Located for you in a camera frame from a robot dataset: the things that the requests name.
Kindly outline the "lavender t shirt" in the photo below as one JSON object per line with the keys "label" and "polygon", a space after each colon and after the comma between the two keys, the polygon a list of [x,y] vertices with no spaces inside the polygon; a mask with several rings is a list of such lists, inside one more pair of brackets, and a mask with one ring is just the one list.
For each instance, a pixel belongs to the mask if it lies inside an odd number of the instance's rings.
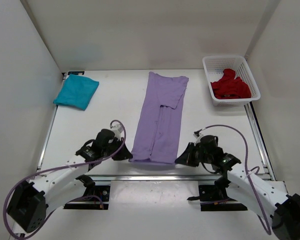
{"label": "lavender t shirt", "polygon": [[149,72],[129,162],[175,164],[188,82],[186,76],[167,77]]}

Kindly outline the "teal t shirt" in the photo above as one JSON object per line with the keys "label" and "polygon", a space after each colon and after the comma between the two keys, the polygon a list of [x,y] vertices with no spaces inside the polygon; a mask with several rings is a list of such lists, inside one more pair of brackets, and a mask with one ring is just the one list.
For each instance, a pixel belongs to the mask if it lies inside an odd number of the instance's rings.
{"label": "teal t shirt", "polygon": [[53,103],[57,106],[69,106],[85,111],[99,84],[91,78],[70,74]]}

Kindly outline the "red t shirt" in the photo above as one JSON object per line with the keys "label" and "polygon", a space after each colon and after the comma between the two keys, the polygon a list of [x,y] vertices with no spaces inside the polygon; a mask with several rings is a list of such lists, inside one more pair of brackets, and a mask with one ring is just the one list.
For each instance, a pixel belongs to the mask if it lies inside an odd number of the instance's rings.
{"label": "red t shirt", "polygon": [[230,68],[224,69],[222,78],[212,82],[211,87],[214,96],[220,100],[252,97],[249,86]]}

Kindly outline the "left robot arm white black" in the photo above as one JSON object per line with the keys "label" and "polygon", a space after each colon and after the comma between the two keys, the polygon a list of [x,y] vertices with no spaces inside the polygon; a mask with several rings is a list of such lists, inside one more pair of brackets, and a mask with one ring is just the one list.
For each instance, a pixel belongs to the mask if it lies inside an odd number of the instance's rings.
{"label": "left robot arm white black", "polygon": [[90,200],[95,183],[88,172],[107,159],[128,160],[126,130],[120,123],[102,129],[60,167],[42,170],[18,182],[4,202],[3,216],[10,216],[27,234],[40,229],[48,216],[68,202]]}

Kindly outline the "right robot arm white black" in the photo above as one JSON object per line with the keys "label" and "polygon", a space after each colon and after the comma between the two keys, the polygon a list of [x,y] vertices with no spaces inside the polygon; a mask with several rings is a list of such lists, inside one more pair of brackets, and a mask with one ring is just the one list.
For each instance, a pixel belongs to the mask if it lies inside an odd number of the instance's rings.
{"label": "right robot arm white black", "polygon": [[199,136],[175,163],[189,167],[210,164],[220,174],[211,191],[188,200],[207,202],[212,195],[220,200],[235,200],[268,221],[278,239],[300,240],[300,195],[289,195],[246,170],[237,157],[218,146],[217,136]]}

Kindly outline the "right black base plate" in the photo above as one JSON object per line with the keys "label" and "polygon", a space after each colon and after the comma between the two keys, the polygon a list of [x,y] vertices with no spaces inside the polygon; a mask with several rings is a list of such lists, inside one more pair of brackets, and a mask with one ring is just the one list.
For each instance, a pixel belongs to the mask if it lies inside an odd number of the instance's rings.
{"label": "right black base plate", "polygon": [[187,200],[189,202],[199,201],[201,212],[240,212],[248,210],[242,203],[229,198],[225,191],[212,184],[199,183],[198,196],[190,196]]}

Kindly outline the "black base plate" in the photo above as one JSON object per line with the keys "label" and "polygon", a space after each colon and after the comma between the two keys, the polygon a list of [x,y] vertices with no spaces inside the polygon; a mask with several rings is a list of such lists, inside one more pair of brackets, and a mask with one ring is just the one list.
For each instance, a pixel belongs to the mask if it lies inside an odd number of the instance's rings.
{"label": "black base plate", "polygon": [[212,184],[199,183],[198,196],[190,196],[187,200],[189,202],[199,201],[201,212],[240,212],[248,210],[242,203],[229,198],[225,191]]}
{"label": "black base plate", "polygon": [[109,209],[111,193],[110,181],[95,181],[83,196],[64,205],[65,210],[106,211]]}

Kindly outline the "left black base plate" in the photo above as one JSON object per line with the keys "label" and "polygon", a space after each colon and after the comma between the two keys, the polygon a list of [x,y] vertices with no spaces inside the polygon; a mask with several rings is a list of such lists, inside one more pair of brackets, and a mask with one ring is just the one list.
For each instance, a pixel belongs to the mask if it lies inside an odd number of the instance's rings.
{"label": "left black base plate", "polygon": [[106,211],[109,209],[111,193],[110,181],[95,181],[83,196],[64,205],[65,210]]}

